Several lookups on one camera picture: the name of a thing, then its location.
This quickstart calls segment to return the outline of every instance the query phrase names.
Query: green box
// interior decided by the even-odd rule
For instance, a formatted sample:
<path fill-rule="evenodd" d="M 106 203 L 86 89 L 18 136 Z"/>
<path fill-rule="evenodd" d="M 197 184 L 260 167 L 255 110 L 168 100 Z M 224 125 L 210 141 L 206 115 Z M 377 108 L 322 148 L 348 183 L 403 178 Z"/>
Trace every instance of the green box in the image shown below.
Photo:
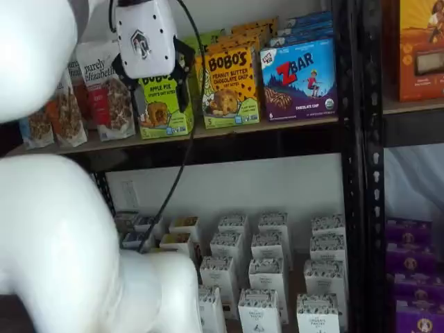
<path fill-rule="evenodd" d="M 200 34 L 200 41 L 202 42 L 202 46 L 204 51 L 207 51 L 207 46 L 210 44 L 217 43 L 219 36 L 225 35 L 225 29 L 221 30 L 213 30 L 208 33 Z M 197 42 L 197 38 L 195 35 L 186 37 L 183 42 L 188 46 L 192 47 L 196 52 L 196 57 L 200 55 L 199 43 Z M 199 101 L 199 92 L 200 87 L 198 85 L 198 79 L 196 75 L 196 68 L 193 66 L 188 75 L 188 85 L 189 85 L 189 93 L 191 94 L 191 103 L 193 105 L 193 109 L 196 111 L 196 114 L 202 114 L 202 107 L 200 106 Z"/>
<path fill-rule="evenodd" d="M 141 78 L 139 83 L 146 101 L 145 111 L 139 113 L 142 139 L 175 137 L 191 132 L 194 116 L 187 85 L 182 95 L 178 95 L 177 82 L 170 76 Z"/>

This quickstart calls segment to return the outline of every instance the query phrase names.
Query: black cable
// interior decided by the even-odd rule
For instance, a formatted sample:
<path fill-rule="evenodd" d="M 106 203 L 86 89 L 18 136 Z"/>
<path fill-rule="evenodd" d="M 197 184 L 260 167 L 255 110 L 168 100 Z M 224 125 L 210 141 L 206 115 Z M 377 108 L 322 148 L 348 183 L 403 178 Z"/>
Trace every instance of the black cable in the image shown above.
<path fill-rule="evenodd" d="M 110 5 L 108 6 L 108 25 L 110 26 L 110 30 L 112 33 L 116 33 L 116 28 L 112 25 L 112 10 L 114 9 L 113 7 L 114 4 L 114 0 L 110 0 Z"/>
<path fill-rule="evenodd" d="M 199 98 L 199 105 L 202 105 L 202 103 L 203 103 L 203 94 L 205 92 L 205 80 L 207 78 L 206 77 L 206 70 L 207 69 L 206 69 L 206 66 L 205 66 L 205 52 L 204 52 L 204 48 L 203 48 L 203 45 L 202 45 L 202 41 L 200 40 L 199 30 L 197 29 L 197 26 L 194 23 L 193 17 L 189 13 L 188 8 L 186 7 L 186 5 L 183 3 L 182 0 L 177 0 L 177 2 L 182 7 L 182 9 L 185 11 L 185 14 L 188 16 L 189 23 L 193 27 L 194 34 L 196 35 L 196 38 L 197 38 L 200 54 L 202 55 L 202 72 L 203 73 L 202 73 L 202 86 L 200 87 L 200 98 Z M 154 219 L 153 219 L 153 222 L 150 225 L 150 228 L 147 231 L 145 231 L 144 236 L 142 237 L 142 241 L 140 242 L 139 248 L 137 249 L 137 252 L 141 252 L 142 251 L 142 248 L 144 247 L 145 241 L 150 236 L 150 233 L 153 230 L 154 225 L 159 223 L 160 217 L 162 216 L 162 214 L 163 214 L 163 212 L 165 210 L 165 207 L 168 205 L 169 200 L 173 196 L 173 193 L 176 190 L 176 187 L 178 186 L 180 177 L 182 176 L 183 169 L 185 168 L 185 165 L 187 163 L 189 154 L 191 152 L 191 148 L 193 146 L 194 133 L 196 132 L 196 127 L 197 127 L 196 126 L 196 122 L 194 122 L 194 126 L 191 129 L 191 133 L 189 134 L 187 150 L 185 151 L 185 155 L 183 157 L 182 165 L 180 165 L 180 169 L 179 169 L 179 172 L 178 172 L 178 174 L 176 176 L 176 179 L 174 180 L 173 186 L 171 186 L 171 189 L 169 190 L 169 193 L 166 196 L 162 206 L 160 206 L 159 211 L 154 216 Z"/>

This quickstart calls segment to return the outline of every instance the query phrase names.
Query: purple box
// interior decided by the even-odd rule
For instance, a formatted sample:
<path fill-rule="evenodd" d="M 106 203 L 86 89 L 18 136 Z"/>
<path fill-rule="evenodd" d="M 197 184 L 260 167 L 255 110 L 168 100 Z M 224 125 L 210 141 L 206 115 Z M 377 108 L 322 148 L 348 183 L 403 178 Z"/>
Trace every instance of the purple box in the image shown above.
<path fill-rule="evenodd" d="M 422 273 L 396 273 L 395 296 L 444 302 L 444 277 Z"/>
<path fill-rule="evenodd" d="M 444 332 L 444 304 L 397 298 L 396 333 Z"/>
<path fill-rule="evenodd" d="M 397 273 L 435 273 L 436 256 L 433 246 L 419 244 L 388 243 L 386 251 L 386 271 Z"/>
<path fill-rule="evenodd" d="M 388 217 L 386 240 L 394 243 L 432 243 L 432 222 Z"/>

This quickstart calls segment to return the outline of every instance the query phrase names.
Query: granola bag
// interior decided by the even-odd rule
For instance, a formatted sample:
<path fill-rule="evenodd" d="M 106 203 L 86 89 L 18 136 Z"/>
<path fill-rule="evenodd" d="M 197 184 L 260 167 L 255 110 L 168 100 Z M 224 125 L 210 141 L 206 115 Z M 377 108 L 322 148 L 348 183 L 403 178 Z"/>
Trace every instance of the granola bag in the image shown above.
<path fill-rule="evenodd" d="M 74 95 L 76 95 L 77 104 L 80 108 L 80 113 L 82 114 L 83 121 L 86 128 L 89 130 L 95 130 L 96 125 L 92 119 L 91 108 L 88 103 L 88 90 L 86 89 L 85 81 L 83 80 L 82 71 L 78 65 L 78 61 L 73 55 L 71 61 L 68 63 L 69 75 L 71 76 L 71 83 L 74 90 Z"/>
<path fill-rule="evenodd" d="M 54 143 L 51 122 L 44 109 L 20 119 L 19 128 L 26 149 L 42 148 Z"/>
<path fill-rule="evenodd" d="M 87 141 L 68 69 L 63 72 L 53 98 L 46 103 L 45 112 L 61 147 L 77 147 Z"/>
<path fill-rule="evenodd" d="M 115 40 L 77 46 L 77 61 L 101 141 L 135 134 L 130 92 L 112 68 L 118 54 L 119 45 Z"/>

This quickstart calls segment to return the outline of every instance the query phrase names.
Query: electrical outlet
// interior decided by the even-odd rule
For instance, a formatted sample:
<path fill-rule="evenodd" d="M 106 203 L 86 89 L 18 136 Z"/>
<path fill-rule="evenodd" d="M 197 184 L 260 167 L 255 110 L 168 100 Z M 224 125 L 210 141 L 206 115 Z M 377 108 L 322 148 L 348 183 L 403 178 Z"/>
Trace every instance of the electrical outlet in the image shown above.
<path fill-rule="evenodd" d="M 137 194 L 132 180 L 124 180 L 121 183 L 123 195 L 125 197 L 126 207 L 129 210 L 137 210 L 139 203 L 137 202 Z"/>

